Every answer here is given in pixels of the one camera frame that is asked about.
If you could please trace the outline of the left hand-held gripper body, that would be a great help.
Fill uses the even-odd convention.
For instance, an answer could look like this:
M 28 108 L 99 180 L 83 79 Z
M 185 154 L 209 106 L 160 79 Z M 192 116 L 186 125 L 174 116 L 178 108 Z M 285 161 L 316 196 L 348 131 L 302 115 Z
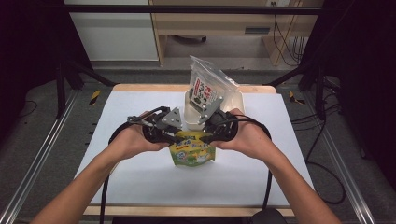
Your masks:
M 160 106 L 142 117 L 143 134 L 151 143 L 163 142 L 164 133 L 176 135 L 182 130 L 178 107 Z

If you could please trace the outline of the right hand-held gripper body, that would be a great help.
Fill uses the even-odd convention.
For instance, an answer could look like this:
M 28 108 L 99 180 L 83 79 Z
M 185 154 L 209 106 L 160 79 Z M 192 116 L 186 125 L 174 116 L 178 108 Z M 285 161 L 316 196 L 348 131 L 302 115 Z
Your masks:
M 203 132 L 207 135 L 215 135 L 218 140 L 228 142 L 235 138 L 238 131 L 238 121 L 236 116 L 230 112 L 223 112 L 220 105 L 223 97 L 220 96 L 209 105 L 203 107 L 198 120 L 199 124 L 203 124 Z

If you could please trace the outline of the green and yellow pouch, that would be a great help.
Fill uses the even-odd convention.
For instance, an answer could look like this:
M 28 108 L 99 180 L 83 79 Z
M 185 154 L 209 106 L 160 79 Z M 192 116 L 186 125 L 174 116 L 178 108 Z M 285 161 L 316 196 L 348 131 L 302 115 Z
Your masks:
M 195 167 L 213 161 L 216 158 L 216 149 L 201 140 L 205 136 L 205 132 L 178 132 L 176 137 L 181 137 L 182 141 L 169 147 L 174 165 Z

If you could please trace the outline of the white plastic container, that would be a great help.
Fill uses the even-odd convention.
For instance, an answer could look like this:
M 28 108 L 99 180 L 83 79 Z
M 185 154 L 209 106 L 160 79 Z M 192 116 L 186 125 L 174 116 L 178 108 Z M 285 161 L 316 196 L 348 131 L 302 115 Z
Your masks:
M 220 105 L 223 112 L 231 111 L 238 108 L 241 112 L 245 112 L 245 105 L 241 91 L 237 91 L 227 102 Z M 190 103 L 190 92 L 185 92 L 185 106 L 184 106 L 184 123 L 183 129 L 190 131 L 201 131 L 204 125 L 198 124 L 200 113 Z

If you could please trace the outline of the clear dried seaweed packet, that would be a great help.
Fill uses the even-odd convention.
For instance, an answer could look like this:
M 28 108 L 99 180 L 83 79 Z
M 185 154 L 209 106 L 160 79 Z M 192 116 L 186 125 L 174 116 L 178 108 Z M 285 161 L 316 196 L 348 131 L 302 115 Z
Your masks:
M 228 103 L 239 87 L 233 79 L 213 63 L 191 56 L 191 79 L 189 100 L 198 112 L 218 98 Z

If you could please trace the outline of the person's left hand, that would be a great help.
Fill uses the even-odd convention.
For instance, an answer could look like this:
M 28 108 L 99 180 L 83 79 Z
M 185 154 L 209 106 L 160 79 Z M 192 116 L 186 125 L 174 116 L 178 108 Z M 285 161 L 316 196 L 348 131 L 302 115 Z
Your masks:
M 131 159 L 132 157 L 147 151 L 159 151 L 169 144 L 166 142 L 151 143 L 143 135 L 143 127 L 132 125 L 121 131 L 112 141 L 113 154 L 118 161 Z

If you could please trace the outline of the white table mat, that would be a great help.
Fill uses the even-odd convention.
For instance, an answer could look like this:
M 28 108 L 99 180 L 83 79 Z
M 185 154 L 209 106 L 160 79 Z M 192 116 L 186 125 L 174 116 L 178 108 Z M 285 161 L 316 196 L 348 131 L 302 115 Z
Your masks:
M 283 98 L 276 93 L 244 93 L 245 114 L 264 124 L 273 142 L 307 183 L 311 177 L 290 123 Z M 184 107 L 181 91 L 113 91 L 83 157 L 84 169 L 107 146 L 110 136 L 129 116 L 159 106 Z M 109 178 L 108 205 L 261 206 L 267 167 L 233 150 L 219 149 L 203 165 L 175 166 L 167 148 L 144 152 L 120 162 Z

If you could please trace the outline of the wooden table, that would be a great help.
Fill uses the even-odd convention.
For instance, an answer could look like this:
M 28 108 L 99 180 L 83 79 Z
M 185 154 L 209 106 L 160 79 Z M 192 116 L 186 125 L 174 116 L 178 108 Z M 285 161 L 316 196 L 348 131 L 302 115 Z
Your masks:
M 188 85 L 184 84 L 118 84 L 113 91 L 187 91 Z M 242 93 L 268 93 L 276 94 L 272 86 L 242 85 L 238 87 Z M 100 205 L 90 205 L 84 212 L 85 216 L 100 215 Z M 141 217 L 250 217 L 261 209 L 258 206 L 165 206 L 165 205 L 108 205 L 106 215 L 109 216 L 141 216 Z M 289 208 L 276 208 L 284 217 L 294 217 Z

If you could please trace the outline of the yellow and black tape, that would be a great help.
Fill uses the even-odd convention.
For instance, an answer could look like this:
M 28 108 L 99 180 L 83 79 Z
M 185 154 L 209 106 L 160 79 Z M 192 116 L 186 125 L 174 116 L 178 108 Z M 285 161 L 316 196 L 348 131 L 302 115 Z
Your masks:
M 91 100 L 89 101 L 89 105 L 95 105 L 100 93 L 101 93 L 100 90 L 96 90 L 93 92 Z
M 292 91 L 289 91 L 289 99 L 290 99 L 290 102 L 292 102 L 292 103 L 296 103 L 299 105 L 305 105 L 305 100 L 296 99 L 294 96 L 294 93 Z

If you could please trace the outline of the white cabinet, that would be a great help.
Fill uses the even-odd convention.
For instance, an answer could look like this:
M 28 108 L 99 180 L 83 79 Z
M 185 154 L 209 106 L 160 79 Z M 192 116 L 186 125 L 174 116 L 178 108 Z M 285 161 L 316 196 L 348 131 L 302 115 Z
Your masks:
M 149 13 L 71 13 L 91 61 L 157 61 Z

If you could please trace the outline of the dark round object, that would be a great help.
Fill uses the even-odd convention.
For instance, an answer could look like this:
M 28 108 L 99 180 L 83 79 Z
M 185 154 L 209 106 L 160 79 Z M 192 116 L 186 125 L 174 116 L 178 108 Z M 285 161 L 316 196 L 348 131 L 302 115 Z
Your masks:
M 288 224 L 286 219 L 274 208 L 267 208 L 251 218 L 252 224 Z

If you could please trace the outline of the black metal stand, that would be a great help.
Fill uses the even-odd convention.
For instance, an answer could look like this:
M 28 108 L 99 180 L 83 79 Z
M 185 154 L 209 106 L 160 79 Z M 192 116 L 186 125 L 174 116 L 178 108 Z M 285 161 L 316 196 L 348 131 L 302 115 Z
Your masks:
M 313 60 L 310 60 L 305 63 L 301 63 L 296 68 L 289 71 L 286 75 L 279 77 L 273 81 L 270 81 L 269 83 L 266 83 L 266 86 L 277 87 L 281 83 L 297 75 L 303 76 L 298 83 L 298 87 L 301 91 L 306 91 L 310 89 L 313 84 L 316 84 L 315 112 L 321 120 L 325 120 L 326 115 L 325 115 L 324 99 L 323 99 L 325 73 L 324 73 L 324 69 L 319 63 L 315 63 Z
M 85 74 L 108 87 L 114 87 L 116 85 L 116 82 L 102 77 L 101 75 L 94 72 L 92 68 L 84 66 L 75 61 L 64 61 L 59 63 L 56 68 L 56 88 L 58 101 L 58 111 L 56 116 L 57 119 L 66 110 L 64 82 L 67 81 L 73 90 L 81 90 L 84 86 L 84 82 L 80 77 L 80 74 Z

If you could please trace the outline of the light wooden desk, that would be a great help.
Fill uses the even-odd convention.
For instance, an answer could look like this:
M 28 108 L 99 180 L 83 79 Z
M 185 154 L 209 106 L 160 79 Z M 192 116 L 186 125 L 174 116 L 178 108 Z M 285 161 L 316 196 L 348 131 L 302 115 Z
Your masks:
M 321 7 L 324 0 L 148 0 L 152 6 Z M 315 15 L 187 14 L 151 15 L 160 61 L 166 39 L 172 35 L 257 35 L 262 38 L 273 65 L 290 50 L 293 37 L 310 36 Z

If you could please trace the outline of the black horizontal frame bar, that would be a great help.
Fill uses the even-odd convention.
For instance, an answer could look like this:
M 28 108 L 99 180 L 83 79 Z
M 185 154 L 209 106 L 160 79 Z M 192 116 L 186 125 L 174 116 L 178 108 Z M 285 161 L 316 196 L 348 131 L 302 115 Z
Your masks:
M 81 13 L 185 13 L 320 15 L 321 7 L 238 7 L 238 6 L 143 6 L 143 5 L 64 5 L 69 12 Z

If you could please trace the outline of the aluminium floor rail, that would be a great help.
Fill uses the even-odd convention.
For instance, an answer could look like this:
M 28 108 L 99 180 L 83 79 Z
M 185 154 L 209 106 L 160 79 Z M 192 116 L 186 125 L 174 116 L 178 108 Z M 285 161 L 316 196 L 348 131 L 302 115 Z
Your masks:
M 21 211 L 21 208 L 35 183 L 44 163 L 47 160 L 48 155 L 51 153 L 54 144 L 56 143 L 59 134 L 61 133 L 64 124 L 66 123 L 70 112 L 72 111 L 75 102 L 79 96 L 79 91 L 70 91 L 70 95 L 66 101 L 65 109 L 61 113 L 60 117 L 57 118 L 49 133 L 47 134 L 45 141 L 41 145 L 40 149 L 35 155 L 33 162 L 27 170 L 23 180 L 19 187 L 14 193 L 12 199 L 8 203 L 6 209 L 0 215 L 0 224 L 13 224 L 14 220 Z
M 339 153 L 338 148 L 334 143 L 330 132 L 325 126 L 323 127 L 323 130 L 321 132 L 321 136 L 323 138 L 325 148 L 328 151 L 328 154 L 331 158 L 334 169 L 344 184 L 346 195 L 354 210 L 357 219 L 359 220 L 359 223 L 375 224 L 375 219 L 371 213 L 371 210 L 369 209 L 366 201 L 363 199 L 363 196 L 361 194 L 361 191 L 357 183 L 355 182 L 352 174 L 347 168 L 346 163 L 341 157 L 341 154 Z

